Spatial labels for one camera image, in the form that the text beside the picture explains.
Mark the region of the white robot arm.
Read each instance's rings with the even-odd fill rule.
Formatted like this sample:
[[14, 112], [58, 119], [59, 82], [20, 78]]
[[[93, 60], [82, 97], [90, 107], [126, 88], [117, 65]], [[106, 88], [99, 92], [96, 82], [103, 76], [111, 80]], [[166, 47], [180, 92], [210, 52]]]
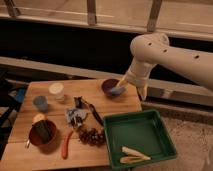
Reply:
[[213, 91], [213, 53], [172, 47], [164, 33], [136, 36], [130, 43], [130, 51], [133, 60], [117, 86], [134, 85], [143, 100], [148, 94], [151, 70], [156, 65]]

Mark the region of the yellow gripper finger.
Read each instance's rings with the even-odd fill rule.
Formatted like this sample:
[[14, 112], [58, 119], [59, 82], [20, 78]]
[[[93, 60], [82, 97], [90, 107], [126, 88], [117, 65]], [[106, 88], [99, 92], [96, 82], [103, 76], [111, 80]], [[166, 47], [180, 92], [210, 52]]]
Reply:
[[141, 96], [141, 99], [142, 99], [143, 101], [145, 101], [146, 98], [147, 98], [148, 86], [145, 85], [145, 86], [139, 87], [139, 88], [138, 88], [138, 92], [139, 92], [139, 95]]
[[128, 82], [127, 82], [127, 80], [126, 80], [126, 77], [123, 76], [123, 77], [121, 78], [121, 80], [117, 83], [116, 87], [117, 87], [117, 88], [123, 88], [123, 87], [126, 87], [127, 84], [128, 84]]

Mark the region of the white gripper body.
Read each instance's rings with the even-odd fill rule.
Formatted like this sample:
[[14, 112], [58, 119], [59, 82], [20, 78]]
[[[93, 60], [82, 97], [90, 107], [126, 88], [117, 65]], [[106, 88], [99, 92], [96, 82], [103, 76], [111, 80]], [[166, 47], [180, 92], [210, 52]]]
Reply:
[[148, 84], [150, 73], [154, 67], [155, 64], [133, 59], [125, 74], [125, 80], [135, 87], [145, 87]]

